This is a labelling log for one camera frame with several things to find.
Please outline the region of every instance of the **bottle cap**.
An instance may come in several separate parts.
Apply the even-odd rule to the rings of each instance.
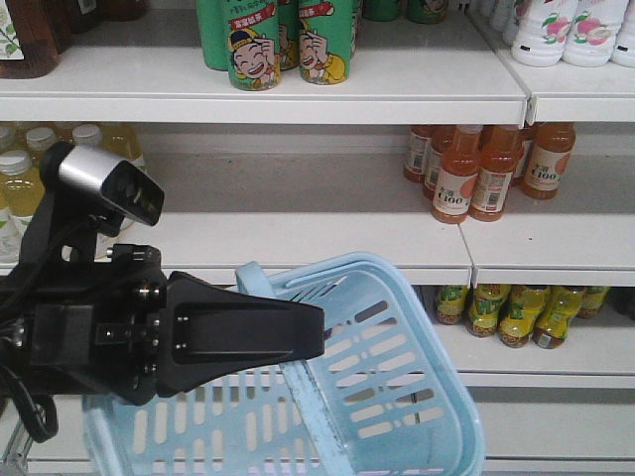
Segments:
[[[27,144],[34,151],[45,151],[57,141],[58,136],[50,127],[36,127],[27,132]]]
[[[0,172],[7,176],[23,174],[33,166],[27,151],[16,149],[0,154]]]
[[[76,144],[98,146],[103,141],[103,134],[95,124],[82,124],[72,130],[72,139]]]
[[[13,127],[0,126],[0,151],[13,144],[16,139],[16,130]]]

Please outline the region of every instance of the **plastic basket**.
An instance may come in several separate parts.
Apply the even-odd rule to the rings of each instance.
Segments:
[[[317,305],[325,353],[216,379],[143,407],[84,398],[85,439],[105,475],[475,475],[474,403],[401,273],[354,253],[238,289]]]

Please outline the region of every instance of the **basket handle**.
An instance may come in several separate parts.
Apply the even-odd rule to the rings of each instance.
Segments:
[[[260,298],[276,298],[263,269],[250,262],[235,271],[241,293]],[[306,360],[279,364],[302,420],[316,448],[322,467],[328,476],[355,476],[346,448],[336,429],[324,396],[315,384],[315,377]]]

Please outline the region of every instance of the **plastic bottle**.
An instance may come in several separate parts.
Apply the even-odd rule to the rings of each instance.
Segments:
[[[613,53],[628,0],[579,0],[563,60],[576,66],[602,66]]]
[[[556,196],[574,144],[573,122],[546,122],[538,126],[523,178],[523,192],[538,199]]]
[[[465,310],[467,286],[440,286],[437,291],[435,305],[437,320],[441,324],[453,325],[460,323]]]
[[[577,0],[532,1],[512,44],[514,60],[529,66],[551,66],[563,56]]]
[[[512,14],[509,16],[507,25],[505,25],[505,29],[503,30],[503,42],[508,47],[511,47],[514,44],[514,40],[516,40],[516,35],[518,35],[518,30],[520,29],[520,22],[530,2],[531,0],[515,0],[514,2]]]
[[[512,348],[529,342],[536,319],[549,300],[550,289],[544,285],[515,285],[509,295],[509,305],[498,324],[498,337]]]
[[[68,14],[70,30],[85,33],[101,23],[101,15],[97,10],[97,0],[63,0]]]
[[[0,186],[9,203],[11,218],[24,235],[44,195],[40,172],[33,167],[27,151],[13,150],[0,155],[0,173]]]
[[[481,155],[478,141],[482,126],[456,127],[452,144],[441,162],[439,181],[433,198],[433,217],[443,223],[460,223],[467,216]]]
[[[472,294],[465,327],[470,334],[487,337],[496,332],[498,313],[507,300],[511,285],[478,285]]]
[[[635,67],[635,1],[631,0],[624,15],[622,28],[617,34],[611,61]]]
[[[596,317],[604,306],[606,295],[610,291],[610,286],[588,286],[584,290],[582,297],[582,306],[579,309],[577,317],[583,319],[591,319]]]
[[[409,148],[404,162],[404,177],[410,181],[424,181],[426,157],[433,135],[433,126],[418,125],[410,128]]]
[[[0,78],[44,76],[59,62],[45,0],[0,0]]]
[[[97,10],[104,20],[129,22],[146,14],[148,0],[97,0]]]
[[[34,167],[40,166],[44,154],[57,141],[58,135],[50,127],[36,127],[27,132],[27,146],[31,152]]]
[[[525,123],[525,127],[520,130],[520,159],[516,165],[514,176],[512,177],[512,186],[519,185],[525,176],[527,168],[527,160],[530,158],[534,149],[534,140],[536,139],[536,124],[530,126]]]
[[[549,302],[534,326],[534,342],[544,349],[555,349],[565,342],[583,295],[583,286],[553,286]]]
[[[481,150],[481,166],[469,205],[469,214],[481,221],[503,216],[507,190],[520,159],[517,126],[494,126],[492,137]]]
[[[512,16],[513,10],[514,0],[498,0],[492,9],[492,14],[489,17],[488,23],[489,26],[492,27],[492,30],[495,32],[502,32],[505,30],[507,22],[509,22],[509,19]]]
[[[426,169],[424,170],[424,195],[432,200],[435,196],[435,188],[439,181],[439,172],[441,171],[441,160],[447,148],[452,144],[456,126],[442,125],[433,127],[433,135],[430,140],[430,153],[426,160]]]

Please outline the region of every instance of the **store shelf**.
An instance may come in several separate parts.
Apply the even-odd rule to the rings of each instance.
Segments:
[[[609,62],[581,67],[560,61],[533,67],[515,61],[501,35],[476,9],[468,17],[527,92],[527,121],[634,122],[635,68]]]
[[[364,22],[350,79],[316,86],[285,71],[245,92],[205,67],[195,11],[151,10],[77,37],[50,74],[0,80],[0,120],[267,124],[521,123],[523,90],[469,20]]]
[[[472,281],[635,286],[634,165],[573,152],[555,198],[513,188],[500,220],[465,220]]]

